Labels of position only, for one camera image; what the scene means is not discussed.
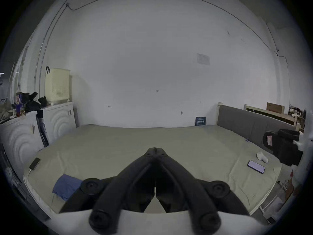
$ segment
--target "electrical wire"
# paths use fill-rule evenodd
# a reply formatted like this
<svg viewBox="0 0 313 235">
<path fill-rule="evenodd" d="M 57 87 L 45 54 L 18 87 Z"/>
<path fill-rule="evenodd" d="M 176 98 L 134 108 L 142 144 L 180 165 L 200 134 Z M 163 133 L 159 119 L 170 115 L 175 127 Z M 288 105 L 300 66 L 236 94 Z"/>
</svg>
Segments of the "electrical wire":
<svg viewBox="0 0 313 235">
<path fill-rule="evenodd" d="M 98 2 L 98 1 L 100 1 L 100 0 L 95 0 L 95 1 L 89 2 L 89 3 L 87 3 L 87 4 L 84 4 L 83 6 L 80 6 L 80 7 L 76 8 L 76 9 L 72 9 L 72 8 L 69 6 L 69 3 L 67 3 L 66 6 L 67 6 L 70 10 L 76 11 L 76 10 L 79 10 L 79 9 L 85 7 L 85 6 L 88 6 L 89 4 L 92 4 L 92 3 Z M 278 53 L 277 53 L 278 49 L 277 49 L 276 43 L 275 43 L 275 41 L 274 41 L 273 35 L 272 35 L 272 33 L 271 33 L 271 31 L 270 31 L 268 25 L 266 24 L 266 26 L 267 26 L 267 28 L 268 28 L 268 31 L 269 31 L 269 33 L 270 33 L 271 36 L 272 36 L 272 39 L 273 39 L 273 42 L 274 42 L 274 44 L 275 44 L 276 50 L 272 50 L 272 49 L 263 41 L 263 39 L 262 39 L 253 29 L 251 29 L 245 22 L 243 22 L 241 19 L 239 19 L 238 17 L 236 17 L 234 14 L 228 12 L 227 10 L 225 10 L 225 9 L 223 9 L 223 8 L 221 8 L 221 7 L 219 7 L 219 6 L 215 5 L 215 4 L 213 4 L 213 3 L 211 3 L 211 2 L 208 2 L 208 1 L 205 1 L 205 0 L 200 0 L 200 1 L 205 2 L 205 3 L 208 3 L 208 4 L 210 4 L 210 5 L 213 5 L 213 6 L 217 7 L 217 8 L 219 8 L 219 9 L 225 11 L 226 13 L 230 14 L 230 15 L 233 16 L 234 18 L 236 18 L 238 21 L 240 21 L 241 23 L 243 23 L 248 29 L 250 29 L 250 30 L 263 42 L 263 44 L 265 44 L 265 46 L 266 46 L 270 51 L 276 53 L 276 55 L 277 55 L 278 57 L 284 57 L 284 58 L 285 58 L 286 63 L 287 63 L 287 72 L 288 72 L 288 79 L 289 79 L 289 104 L 290 104 L 290 77 L 289 77 L 289 67 L 288 67 L 287 58 L 286 58 L 285 56 L 280 56 L 280 55 L 278 55 Z"/>
</svg>

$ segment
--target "smartphone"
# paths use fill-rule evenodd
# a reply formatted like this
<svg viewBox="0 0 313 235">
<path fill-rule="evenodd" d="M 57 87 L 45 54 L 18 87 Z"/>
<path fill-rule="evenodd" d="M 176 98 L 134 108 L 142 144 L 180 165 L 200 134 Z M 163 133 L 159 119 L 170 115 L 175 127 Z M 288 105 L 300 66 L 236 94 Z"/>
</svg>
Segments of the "smartphone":
<svg viewBox="0 0 313 235">
<path fill-rule="evenodd" d="M 31 170 L 34 170 L 36 168 L 37 164 L 40 162 L 40 160 L 41 159 L 39 159 L 39 158 L 35 158 L 34 161 L 32 162 L 32 164 L 29 166 L 29 168 Z"/>
<path fill-rule="evenodd" d="M 252 160 L 249 161 L 248 167 L 252 168 L 253 170 L 258 171 L 261 174 L 263 174 L 265 171 L 265 167 L 263 165 L 260 165 Z"/>
</svg>

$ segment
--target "folded blue towel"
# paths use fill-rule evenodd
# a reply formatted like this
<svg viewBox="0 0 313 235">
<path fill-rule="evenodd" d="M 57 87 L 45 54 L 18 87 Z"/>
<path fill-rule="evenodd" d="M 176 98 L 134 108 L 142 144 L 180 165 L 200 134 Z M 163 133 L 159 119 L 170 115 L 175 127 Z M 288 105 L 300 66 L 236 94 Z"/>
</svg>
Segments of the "folded blue towel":
<svg viewBox="0 0 313 235">
<path fill-rule="evenodd" d="M 55 183 L 52 192 L 57 194 L 64 201 L 67 201 L 80 187 L 81 182 L 83 181 L 80 179 L 63 174 Z"/>
</svg>

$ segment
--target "mattress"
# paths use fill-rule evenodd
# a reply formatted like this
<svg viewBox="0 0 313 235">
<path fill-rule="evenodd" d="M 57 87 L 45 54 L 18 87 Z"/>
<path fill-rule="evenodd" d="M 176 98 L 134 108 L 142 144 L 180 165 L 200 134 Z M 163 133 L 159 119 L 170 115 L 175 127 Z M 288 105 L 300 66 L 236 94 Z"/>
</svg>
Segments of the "mattress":
<svg viewBox="0 0 313 235">
<path fill-rule="evenodd" d="M 24 182 L 39 206 L 51 217 L 64 201 L 52 193 L 63 174 L 84 180 L 116 176 L 149 148 L 160 147 L 195 178 L 229 184 L 250 214 L 272 190 L 282 164 L 272 154 L 219 126 L 181 128 L 116 128 L 85 125 L 39 151 L 35 170 L 25 169 Z M 262 151 L 268 163 L 258 160 Z M 264 165 L 265 172 L 247 166 Z"/>
</svg>

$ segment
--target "phone screen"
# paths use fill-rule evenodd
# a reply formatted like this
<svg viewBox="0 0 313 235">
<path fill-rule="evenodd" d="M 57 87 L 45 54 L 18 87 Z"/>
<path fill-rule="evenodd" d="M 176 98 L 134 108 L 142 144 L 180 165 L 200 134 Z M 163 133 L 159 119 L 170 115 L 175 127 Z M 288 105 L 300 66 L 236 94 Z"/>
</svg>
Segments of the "phone screen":
<svg viewBox="0 0 313 235">
<path fill-rule="evenodd" d="M 258 171 L 259 173 L 262 173 L 262 174 L 263 174 L 264 171 L 265 171 L 265 167 L 264 167 L 264 166 L 262 166 L 262 165 L 260 165 L 260 164 L 258 164 L 258 163 L 256 163 L 256 162 L 254 162 L 254 161 L 252 161 L 252 160 L 249 161 L 248 166 L 249 166 L 250 168 L 252 168 L 252 169 Z"/>
</svg>

